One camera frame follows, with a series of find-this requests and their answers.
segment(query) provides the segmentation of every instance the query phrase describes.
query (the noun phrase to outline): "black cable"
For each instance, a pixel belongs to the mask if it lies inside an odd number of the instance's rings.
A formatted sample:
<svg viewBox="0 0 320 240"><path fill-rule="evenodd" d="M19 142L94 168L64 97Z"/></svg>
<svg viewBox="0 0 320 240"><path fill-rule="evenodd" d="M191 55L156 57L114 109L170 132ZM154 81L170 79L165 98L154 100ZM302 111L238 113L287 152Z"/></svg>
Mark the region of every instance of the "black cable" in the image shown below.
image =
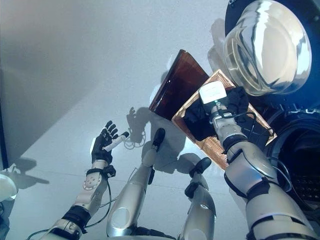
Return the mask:
<svg viewBox="0 0 320 240"><path fill-rule="evenodd" d="M112 198L111 198L111 189L110 189L110 185L109 185L108 179L106 180L106 184L107 184L107 187L108 187L108 190L109 190L109 200L110 200L108 203L105 204L105 205L109 204L108 210L106 211L106 214L105 214L99 221L97 221L97 222L95 222L95 223L93 223L93 224L91 224L91 225L87 225L87 226L85 227L85 229L91 228L91 227L93 227L93 226L101 223L101 222L107 217L107 215L108 215L108 213L109 213L109 211L110 211L110 208L111 208L111 203L114 202L115 200L117 200L117 199L113 199L113 200L112 200ZM31 235L29 235L26 240L30 240L34 235L47 232L48 230L49 230L49 229L44 229L44 230L36 231L36 232L32 233Z"/></svg>
<svg viewBox="0 0 320 240"><path fill-rule="evenodd" d="M110 208L111 208L111 202L112 202L112 198L111 198L111 189L110 189L110 185L109 185L109 181L108 179L106 179L106 184L108 186L108 190L109 190L109 207L108 207L108 210L106 211L106 214L97 222L93 223L93 224L90 224L88 226L85 227L85 229L87 228L91 228L99 223L101 223L108 215L109 211L110 211Z"/></svg>
<svg viewBox="0 0 320 240"><path fill-rule="evenodd" d="M36 232L32 233L31 235L29 235L26 240L30 240L34 235L44 233L44 232L46 232L46 231L48 231L48 230L49 230L49 229L44 229L44 230L41 230L41 231L36 231Z"/></svg>
<svg viewBox="0 0 320 240"><path fill-rule="evenodd" d="M118 199L118 197L115 197L114 199L112 199L111 203L113 203L114 201L116 201ZM101 204L99 208L103 208L105 206L107 206L108 204L110 204L110 202L108 201L107 203Z"/></svg>
<svg viewBox="0 0 320 240"><path fill-rule="evenodd" d="M256 125L256 122L257 122L257 115L253 111L246 111L246 112L242 112L242 113L238 113L238 114L232 114L231 116L225 116L223 112L222 113L219 112L219 114L223 119L232 119L232 118L241 117L243 115L252 115L253 116L252 127L251 127L251 130L249 132L249 136L248 136L248 140L250 141L251 135L252 135L252 133L254 131L254 128L255 128L255 125Z"/></svg>

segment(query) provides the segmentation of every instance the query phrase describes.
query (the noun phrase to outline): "amber glass sheet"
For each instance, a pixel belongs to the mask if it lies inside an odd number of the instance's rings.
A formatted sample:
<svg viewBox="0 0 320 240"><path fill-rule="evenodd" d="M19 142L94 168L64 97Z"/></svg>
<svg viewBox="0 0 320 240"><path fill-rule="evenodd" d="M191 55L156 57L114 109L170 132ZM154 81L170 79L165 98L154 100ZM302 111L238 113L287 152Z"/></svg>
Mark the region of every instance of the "amber glass sheet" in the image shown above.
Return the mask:
<svg viewBox="0 0 320 240"><path fill-rule="evenodd" d="M208 78L196 60L187 51L180 50L149 109L171 121Z"/></svg>

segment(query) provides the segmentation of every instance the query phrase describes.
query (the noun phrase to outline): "robotic hand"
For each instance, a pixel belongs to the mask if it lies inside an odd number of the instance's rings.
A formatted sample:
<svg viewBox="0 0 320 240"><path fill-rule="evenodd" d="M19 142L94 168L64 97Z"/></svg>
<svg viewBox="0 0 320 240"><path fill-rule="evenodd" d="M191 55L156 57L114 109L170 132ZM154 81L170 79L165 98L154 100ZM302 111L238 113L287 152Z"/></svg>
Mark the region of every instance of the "robotic hand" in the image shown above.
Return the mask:
<svg viewBox="0 0 320 240"><path fill-rule="evenodd" d="M248 240L319 240L299 206L279 186L277 173L265 154L241 132L234 115L223 104L226 91L220 81L199 90L229 166L224 178L246 202Z"/></svg>
<svg viewBox="0 0 320 240"><path fill-rule="evenodd" d="M128 132L118 136L117 131L116 125L109 121L100 135L93 139L90 148L92 167L86 173L82 192L41 240L78 240L86 233L87 223L98 211L102 196L109 187L108 178L116 175L116 170L110 165L111 151L129 136Z"/></svg>

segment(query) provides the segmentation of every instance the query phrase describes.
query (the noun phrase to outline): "silver metal surface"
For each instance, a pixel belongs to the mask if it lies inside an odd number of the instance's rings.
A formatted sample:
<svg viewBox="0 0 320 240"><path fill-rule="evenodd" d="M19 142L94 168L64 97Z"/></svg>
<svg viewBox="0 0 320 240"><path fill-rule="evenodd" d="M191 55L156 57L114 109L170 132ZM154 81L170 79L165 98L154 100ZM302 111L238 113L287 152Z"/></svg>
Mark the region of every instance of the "silver metal surface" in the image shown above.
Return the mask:
<svg viewBox="0 0 320 240"><path fill-rule="evenodd" d="M228 137L233 135L242 135L246 137L246 135L241 132L241 127L236 124L234 118L222 118L221 116L216 116L213 118L212 124L221 145L223 145L223 142Z"/></svg>
<svg viewBox="0 0 320 240"><path fill-rule="evenodd" d="M268 194L261 194L250 200L245 211L249 229L255 222L269 216L295 218L312 228L296 202L275 184L270 184Z"/></svg>
<svg viewBox="0 0 320 240"><path fill-rule="evenodd" d="M311 239L306 238L306 236L320 240L319 236L317 236L312 229L300 223L293 222L289 217L286 216L276 216L273 220L258 223L253 228L253 232L256 239L268 239L268 237L274 235L291 233L302 235L302 237L293 237L291 235L291 238L286 237L285 240Z"/></svg>
<svg viewBox="0 0 320 240"><path fill-rule="evenodd" d="M58 221L55 222L55 224L45 233L40 240L64 240L66 238L57 236L55 234L49 233L52 229L62 229L69 234L74 234L78 232L79 236L81 236L82 231L80 227L73 222L65 219L59 219Z"/></svg>
<svg viewBox="0 0 320 240"><path fill-rule="evenodd" d="M252 96L295 92L312 64L303 25L273 0L257 0L245 8L226 37L224 57L233 80Z"/></svg>
<svg viewBox="0 0 320 240"><path fill-rule="evenodd" d="M227 153L228 159L231 159L234 154L242 150L243 156L249 164L263 176L277 181L277 172L272 167L266 155L255 144L248 141L241 141L233 145Z"/></svg>
<svg viewBox="0 0 320 240"><path fill-rule="evenodd" d="M198 173L194 174L191 182L204 183L204 186L208 186L202 175ZM212 240L215 231L216 208L208 189L199 185L190 201L191 206L180 234L180 240Z"/></svg>
<svg viewBox="0 0 320 240"><path fill-rule="evenodd" d="M104 169L108 166L105 160L97 160L92 163L91 169ZM73 206L84 207L93 216L99 209L103 194L107 189L107 180L100 172L93 172L86 176L82 185L82 191L76 197Z"/></svg>
<svg viewBox="0 0 320 240"><path fill-rule="evenodd" d="M130 235L133 228L137 226L152 171L149 164L154 162L156 153L153 148L148 150L140 167L124 186L112 206L106 224L106 233L109 237Z"/></svg>

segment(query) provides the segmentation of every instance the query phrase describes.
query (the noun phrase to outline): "clear plastic cover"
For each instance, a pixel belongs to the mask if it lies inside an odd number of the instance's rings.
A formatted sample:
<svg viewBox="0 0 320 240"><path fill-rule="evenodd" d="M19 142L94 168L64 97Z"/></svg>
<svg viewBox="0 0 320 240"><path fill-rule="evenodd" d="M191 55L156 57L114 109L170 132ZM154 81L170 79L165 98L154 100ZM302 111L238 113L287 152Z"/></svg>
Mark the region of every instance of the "clear plastic cover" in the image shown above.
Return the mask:
<svg viewBox="0 0 320 240"><path fill-rule="evenodd" d="M307 81L312 62L303 25L273 0L245 8L226 37L224 56L235 83L252 96L295 92Z"/></svg>

